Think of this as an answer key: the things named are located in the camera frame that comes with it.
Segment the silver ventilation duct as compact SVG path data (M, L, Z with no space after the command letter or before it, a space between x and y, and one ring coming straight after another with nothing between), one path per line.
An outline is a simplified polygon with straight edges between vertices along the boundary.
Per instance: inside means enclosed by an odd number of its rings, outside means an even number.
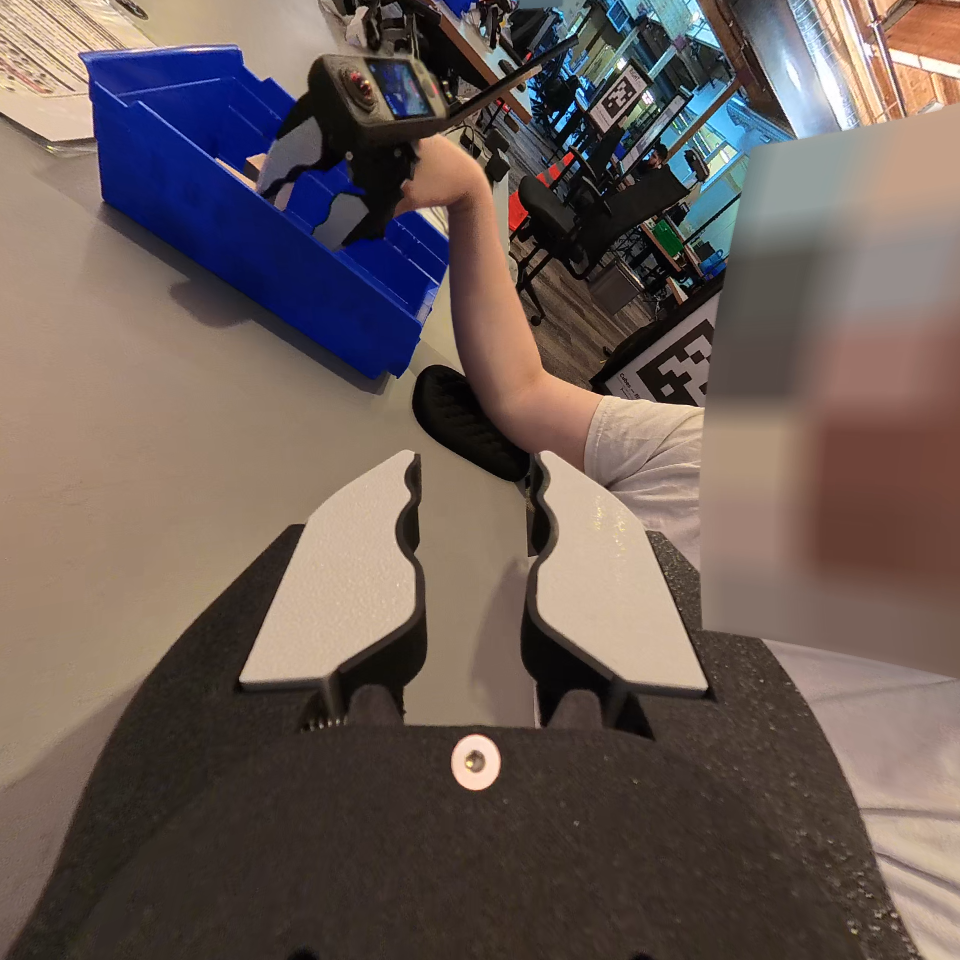
M849 130L875 124L872 75L850 2L787 4L838 127Z

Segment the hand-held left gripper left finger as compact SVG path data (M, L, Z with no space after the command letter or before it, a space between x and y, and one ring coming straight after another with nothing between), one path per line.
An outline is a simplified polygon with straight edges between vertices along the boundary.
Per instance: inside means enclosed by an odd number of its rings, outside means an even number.
M308 517L239 674L251 692L311 690L346 719L354 693L405 688L426 662L426 579L417 556L421 456L401 450Z

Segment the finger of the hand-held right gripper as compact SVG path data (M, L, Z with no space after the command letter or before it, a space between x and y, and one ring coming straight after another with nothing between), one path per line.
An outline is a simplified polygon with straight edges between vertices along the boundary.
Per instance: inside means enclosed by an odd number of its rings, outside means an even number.
M329 210L311 231L312 237L330 253L341 252L360 240L370 239L366 221L370 215L362 194L340 192L332 197Z
M327 172L332 154L312 112L291 112L266 153L258 174L258 195L286 209L296 180L307 171Z

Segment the red office chair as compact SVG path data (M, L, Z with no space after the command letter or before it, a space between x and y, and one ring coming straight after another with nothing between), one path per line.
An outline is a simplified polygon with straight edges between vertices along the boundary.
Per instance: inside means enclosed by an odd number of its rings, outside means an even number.
M516 236L535 210L541 210L556 200L554 184L561 167L554 163L539 174L524 174L516 190L510 193L508 223L510 235Z

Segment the person's right forearm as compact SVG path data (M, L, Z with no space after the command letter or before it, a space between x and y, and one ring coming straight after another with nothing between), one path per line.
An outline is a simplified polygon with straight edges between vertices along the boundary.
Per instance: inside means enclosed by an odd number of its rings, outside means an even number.
M549 373L500 241L493 191L462 158L446 200L450 299L463 374L492 424L531 454L549 451L579 471L599 396Z

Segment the wooden cube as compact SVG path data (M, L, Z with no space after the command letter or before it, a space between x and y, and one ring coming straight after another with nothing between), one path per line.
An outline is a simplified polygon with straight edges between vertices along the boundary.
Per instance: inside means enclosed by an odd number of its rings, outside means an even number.
M226 162L220 157L216 158L217 164L225 170L228 174L234 176L241 184L247 186L253 192L260 194L260 188L258 187L258 181L261 174L262 167L267 160L267 154L261 152L252 156L247 157L242 164L241 169L236 169L230 163Z

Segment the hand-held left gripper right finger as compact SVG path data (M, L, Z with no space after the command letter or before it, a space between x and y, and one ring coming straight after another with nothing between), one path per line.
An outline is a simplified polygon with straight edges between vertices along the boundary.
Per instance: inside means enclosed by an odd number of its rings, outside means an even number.
M606 726L636 695L703 699L710 684L642 522L559 455L531 469L525 669L546 724L572 690Z

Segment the black office chair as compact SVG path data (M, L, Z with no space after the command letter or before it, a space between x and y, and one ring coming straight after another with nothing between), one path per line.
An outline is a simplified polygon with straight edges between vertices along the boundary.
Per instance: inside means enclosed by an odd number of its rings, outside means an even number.
M601 259L624 234L642 222L672 209L690 192L668 191L654 186L631 185L601 192L585 177L582 187L591 199L590 205L576 212L569 204L556 199L542 209L534 210L515 236L521 242L532 240L532 250L517 266L515 289L526 293L534 305L530 325L538 326L546 318L534 279L551 261L556 261L578 281L586 280Z

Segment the grey metal cabinet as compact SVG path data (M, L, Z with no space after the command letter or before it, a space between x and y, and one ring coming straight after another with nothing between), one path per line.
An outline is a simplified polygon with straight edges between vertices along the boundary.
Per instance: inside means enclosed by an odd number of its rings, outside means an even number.
M655 306L642 280L619 257L600 267L596 275L587 280L586 287L594 305L608 318L615 317L636 303L647 313L655 313Z

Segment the large framed printed tag sign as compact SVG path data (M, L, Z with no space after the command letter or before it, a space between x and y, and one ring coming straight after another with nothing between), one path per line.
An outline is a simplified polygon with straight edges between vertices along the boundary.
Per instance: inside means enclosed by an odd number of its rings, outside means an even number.
M723 276L630 334L590 378L595 394L702 407Z

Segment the person's right hand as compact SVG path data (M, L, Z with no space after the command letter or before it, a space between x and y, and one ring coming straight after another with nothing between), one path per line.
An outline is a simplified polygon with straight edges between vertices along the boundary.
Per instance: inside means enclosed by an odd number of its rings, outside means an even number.
M459 212L493 205L493 190L486 174L458 143L437 134L413 146L413 174L401 186L396 216L414 210L444 208Z

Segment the blue plastic bin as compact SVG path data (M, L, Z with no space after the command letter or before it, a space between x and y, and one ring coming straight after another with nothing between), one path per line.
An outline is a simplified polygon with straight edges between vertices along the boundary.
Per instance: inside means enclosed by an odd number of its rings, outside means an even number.
M234 45L79 56L107 204L361 375L407 370L448 270L444 234L410 212L331 252L310 229L347 188L344 164L301 176L283 210L242 183L295 99Z

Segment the small printed tag sign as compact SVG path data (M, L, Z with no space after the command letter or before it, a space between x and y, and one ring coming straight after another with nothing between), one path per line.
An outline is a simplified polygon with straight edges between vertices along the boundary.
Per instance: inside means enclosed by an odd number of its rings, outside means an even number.
M649 89L648 72L633 57L624 60L599 88L589 106L587 116L599 134L606 134L630 114Z

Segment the wooden work desk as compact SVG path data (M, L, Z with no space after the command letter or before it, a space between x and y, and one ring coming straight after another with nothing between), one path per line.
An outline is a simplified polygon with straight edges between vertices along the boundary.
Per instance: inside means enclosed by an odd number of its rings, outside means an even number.
M446 2L431 1L441 16L440 29L453 45L465 56L471 69L482 76L485 84L493 85L512 72L516 65L510 61L503 69L502 61L508 56L500 47L490 47L476 26L467 18L457 16ZM503 95L503 103L515 119L527 125L532 119L530 95L526 90L514 87Z

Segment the printed paper sheet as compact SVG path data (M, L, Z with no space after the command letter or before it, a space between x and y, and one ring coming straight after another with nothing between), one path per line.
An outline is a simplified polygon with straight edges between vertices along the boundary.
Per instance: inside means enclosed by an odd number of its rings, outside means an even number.
M1 115L51 151L94 139L82 54L147 49L134 1L3 1Z

